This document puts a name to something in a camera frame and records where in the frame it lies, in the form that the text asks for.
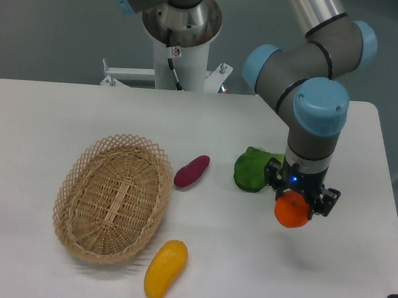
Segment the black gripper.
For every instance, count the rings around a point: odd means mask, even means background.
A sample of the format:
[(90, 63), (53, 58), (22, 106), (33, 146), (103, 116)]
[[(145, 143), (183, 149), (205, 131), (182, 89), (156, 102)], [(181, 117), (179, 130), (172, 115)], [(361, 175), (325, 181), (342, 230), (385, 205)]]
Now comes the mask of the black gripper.
[(285, 191), (292, 190), (302, 195), (305, 202), (310, 203), (308, 219), (314, 215), (327, 217), (341, 196), (337, 189), (326, 188), (324, 178), (328, 169), (310, 174), (300, 172), (297, 164), (282, 164), (272, 157), (264, 167), (264, 182), (275, 193), (277, 201)]

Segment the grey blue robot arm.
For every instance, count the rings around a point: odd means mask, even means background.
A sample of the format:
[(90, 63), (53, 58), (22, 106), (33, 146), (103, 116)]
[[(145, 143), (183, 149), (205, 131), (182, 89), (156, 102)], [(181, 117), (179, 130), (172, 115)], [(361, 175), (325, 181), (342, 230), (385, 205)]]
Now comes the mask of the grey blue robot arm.
[[(208, 50), (222, 23), (214, 0), (115, 0), (125, 15), (141, 14), (154, 44), (159, 89), (205, 91)], [(340, 197), (324, 178), (347, 120), (350, 99), (337, 78), (367, 66), (377, 37), (365, 22), (351, 21), (340, 0), (289, 0), (306, 42), (292, 51), (258, 46), (243, 65), (255, 94), (288, 126), (283, 160), (269, 160), (265, 182), (277, 197), (302, 196), (310, 214), (327, 216)]]

